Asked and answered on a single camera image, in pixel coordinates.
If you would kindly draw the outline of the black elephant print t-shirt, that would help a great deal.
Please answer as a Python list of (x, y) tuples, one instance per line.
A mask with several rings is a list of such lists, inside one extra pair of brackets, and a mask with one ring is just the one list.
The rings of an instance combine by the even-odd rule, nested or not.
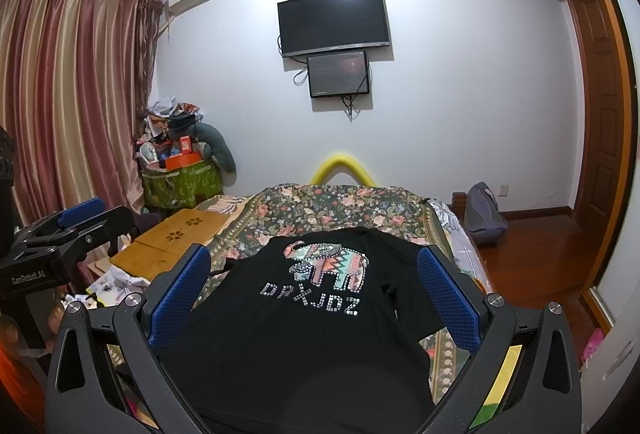
[(442, 328), (420, 245), (370, 228), (275, 237), (229, 254), (160, 355), (216, 433), (413, 433), (431, 415)]

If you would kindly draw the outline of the printed papers pile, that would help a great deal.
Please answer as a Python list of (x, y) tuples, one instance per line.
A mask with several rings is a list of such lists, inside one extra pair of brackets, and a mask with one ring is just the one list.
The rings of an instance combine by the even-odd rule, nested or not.
[(61, 303), (64, 309), (73, 302), (84, 304), (88, 309), (113, 307), (130, 293), (143, 293), (149, 285), (148, 279), (130, 276), (126, 271), (112, 266), (90, 284), (84, 293), (66, 294)]

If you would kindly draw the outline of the wooden folding lap table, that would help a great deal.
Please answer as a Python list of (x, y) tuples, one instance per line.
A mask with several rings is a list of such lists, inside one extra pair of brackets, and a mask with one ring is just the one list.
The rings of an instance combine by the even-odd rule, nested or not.
[(182, 209), (134, 239), (111, 258), (111, 264), (130, 276), (152, 281), (173, 269), (193, 243), (206, 246), (229, 218), (216, 212)]

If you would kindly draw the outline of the green fabric storage bin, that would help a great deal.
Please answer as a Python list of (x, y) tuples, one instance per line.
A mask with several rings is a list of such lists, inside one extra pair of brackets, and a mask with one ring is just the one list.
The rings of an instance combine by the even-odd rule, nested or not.
[(218, 168), (209, 161), (199, 161), (171, 172), (145, 169), (142, 185), (146, 205), (158, 209), (193, 209), (222, 192)]

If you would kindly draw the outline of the orange box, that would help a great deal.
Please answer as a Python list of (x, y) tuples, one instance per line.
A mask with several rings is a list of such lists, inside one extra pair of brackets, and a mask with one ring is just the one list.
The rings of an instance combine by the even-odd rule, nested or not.
[(176, 169), (185, 168), (201, 162), (201, 160), (203, 160), (203, 157), (200, 152), (183, 152), (167, 157), (165, 160), (165, 169), (167, 172), (172, 172)]

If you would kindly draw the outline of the purple grey backpack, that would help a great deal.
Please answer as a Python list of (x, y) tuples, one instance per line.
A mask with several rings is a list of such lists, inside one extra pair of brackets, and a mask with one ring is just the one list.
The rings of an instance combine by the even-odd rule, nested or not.
[(476, 244), (495, 243), (506, 234), (508, 224), (484, 181), (475, 183), (466, 194), (463, 226)]

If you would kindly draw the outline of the striped beige blanket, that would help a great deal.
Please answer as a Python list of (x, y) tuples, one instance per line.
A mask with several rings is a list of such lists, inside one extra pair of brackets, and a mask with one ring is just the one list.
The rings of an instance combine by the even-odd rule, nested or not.
[(213, 212), (221, 215), (235, 215), (242, 212), (249, 199), (250, 197), (216, 194), (200, 203), (196, 208), (203, 212)]

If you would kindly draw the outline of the pink striped curtain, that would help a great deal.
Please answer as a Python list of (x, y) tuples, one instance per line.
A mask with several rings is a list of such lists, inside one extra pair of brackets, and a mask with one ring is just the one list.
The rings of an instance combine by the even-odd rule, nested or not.
[(1, 0), (1, 125), (24, 223), (94, 197), (142, 209), (134, 146), (163, 10), (162, 0)]

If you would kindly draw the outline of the grey plush toy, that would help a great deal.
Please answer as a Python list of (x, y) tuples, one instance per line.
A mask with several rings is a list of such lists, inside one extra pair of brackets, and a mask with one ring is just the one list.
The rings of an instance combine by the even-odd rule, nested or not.
[(171, 116), (168, 121), (168, 136), (171, 140), (179, 141), (182, 137), (189, 137), (192, 142), (202, 145), (202, 157), (214, 161), (223, 171), (232, 174), (236, 172), (235, 160), (220, 131), (206, 123), (196, 114), (179, 114)]

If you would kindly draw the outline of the floral green bedspread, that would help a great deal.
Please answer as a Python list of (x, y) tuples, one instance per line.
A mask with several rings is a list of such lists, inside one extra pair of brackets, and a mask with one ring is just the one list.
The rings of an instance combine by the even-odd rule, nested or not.
[(238, 267), (235, 303), (265, 304), (284, 322), (309, 320), (305, 339), (328, 333), (344, 362), (355, 340), (362, 358), (400, 372), (411, 394), (438, 402), (457, 375), (458, 347), (416, 271), (435, 246), (475, 282), (454, 255), (457, 217), (446, 204), (401, 188), (282, 185), (249, 199), (209, 246), (213, 277), (204, 302)]

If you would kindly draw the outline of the brown wooden door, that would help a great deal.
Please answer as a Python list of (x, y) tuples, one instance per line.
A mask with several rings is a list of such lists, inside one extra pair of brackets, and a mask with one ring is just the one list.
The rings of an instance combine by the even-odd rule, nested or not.
[(585, 96), (582, 169), (574, 217), (598, 243), (585, 287), (597, 284), (627, 209), (634, 108), (631, 54), (617, 0), (567, 0), (579, 46)]

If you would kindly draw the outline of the small wall monitor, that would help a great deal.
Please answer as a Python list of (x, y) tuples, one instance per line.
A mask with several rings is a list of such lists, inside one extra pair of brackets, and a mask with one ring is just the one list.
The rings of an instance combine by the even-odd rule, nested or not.
[(369, 62), (364, 51), (315, 54), (307, 58), (312, 99), (369, 94)]

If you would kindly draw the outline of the large wall television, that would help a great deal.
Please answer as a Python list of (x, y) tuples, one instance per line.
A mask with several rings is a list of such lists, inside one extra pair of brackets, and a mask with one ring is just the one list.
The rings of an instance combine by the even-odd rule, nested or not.
[(286, 0), (278, 18), (287, 58), (390, 45), (384, 0)]

